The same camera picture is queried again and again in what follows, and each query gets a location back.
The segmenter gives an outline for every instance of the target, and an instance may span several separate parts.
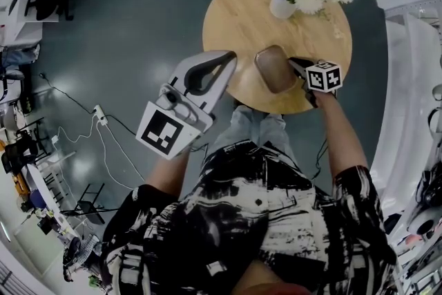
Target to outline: white cube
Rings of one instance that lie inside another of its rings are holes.
[[[322,61],[305,69],[310,90],[329,93],[343,85],[342,73],[338,64]]]

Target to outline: short sleeve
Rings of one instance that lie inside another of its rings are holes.
[[[368,249],[374,260],[395,264],[388,245],[381,203],[366,167],[355,166],[336,176],[334,197],[340,205],[352,237]]]
[[[129,230],[141,211],[152,211],[152,217],[161,213],[165,207],[177,202],[175,196],[143,184],[131,191],[117,213],[108,223],[103,235],[103,242],[109,242],[115,234]]]

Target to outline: brown tray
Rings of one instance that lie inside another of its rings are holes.
[[[270,46],[259,52],[255,65],[271,93],[283,93],[296,84],[297,77],[280,46]]]

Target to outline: light blue jeans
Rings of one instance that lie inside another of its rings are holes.
[[[252,110],[247,106],[238,106],[232,114],[230,127],[220,134],[207,155],[228,145],[251,140],[258,146],[271,142],[274,147],[296,163],[290,147],[289,136],[285,131],[285,121],[281,115],[269,114],[264,119],[262,119],[262,115],[262,112]]]

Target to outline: forearm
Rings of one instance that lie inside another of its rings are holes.
[[[190,151],[190,147],[186,148],[172,160],[160,158],[146,183],[167,194],[180,197]]]
[[[368,167],[358,136],[339,102],[332,94],[315,93],[315,96],[324,115],[333,178],[353,166]]]

